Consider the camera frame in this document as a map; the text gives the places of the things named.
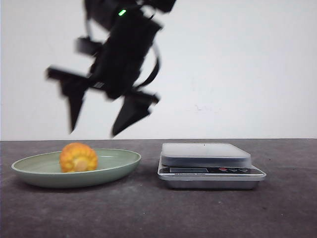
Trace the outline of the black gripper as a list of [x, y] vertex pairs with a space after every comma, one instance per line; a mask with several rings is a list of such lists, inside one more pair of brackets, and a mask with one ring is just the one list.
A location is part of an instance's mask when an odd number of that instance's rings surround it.
[[118, 16], [106, 42], [97, 44], [93, 52], [95, 62], [87, 76], [53, 66], [47, 69], [47, 77], [60, 82], [61, 93], [68, 100], [70, 133], [76, 128], [83, 98], [89, 88], [102, 90], [113, 100], [124, 96], [123, 105], [112, 126], [112, 136], [150, 115], [150, 105], [158, 103], [159, 99], [156, 95], [142, 92], [140, 88], [155, 79], [159, 61], [156, 61], [153, 71], [143, 83], [137, 86], [134, 83], [159, 30], [161, 26], [152, 19], [141, 13], [126, 12]]

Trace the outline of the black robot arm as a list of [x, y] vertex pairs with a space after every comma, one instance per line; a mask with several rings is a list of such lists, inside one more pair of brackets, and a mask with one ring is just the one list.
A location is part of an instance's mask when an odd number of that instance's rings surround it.
[[159, 72], [160, 59], [147, 79], [136, 85], [141, 66], [154, 38], [161, 29], [142, 7], [168, 13], [172, 0], [86, 0], [86, 37], [76, 41], [78, 52], [95, 59], [87, 75], [79, 75], [56, 67], [47, 69], [47, 77], [59, 81], [62, 95], [68, 99], [70, 129], [74, 130], [84, 101], [90, 89], [104, 91], [110, 99], [123, 97], [123, 105], [112, 126], [112, 135], [150, 114], [150, 105], [159, 101], [157, 95], [142, 92]]

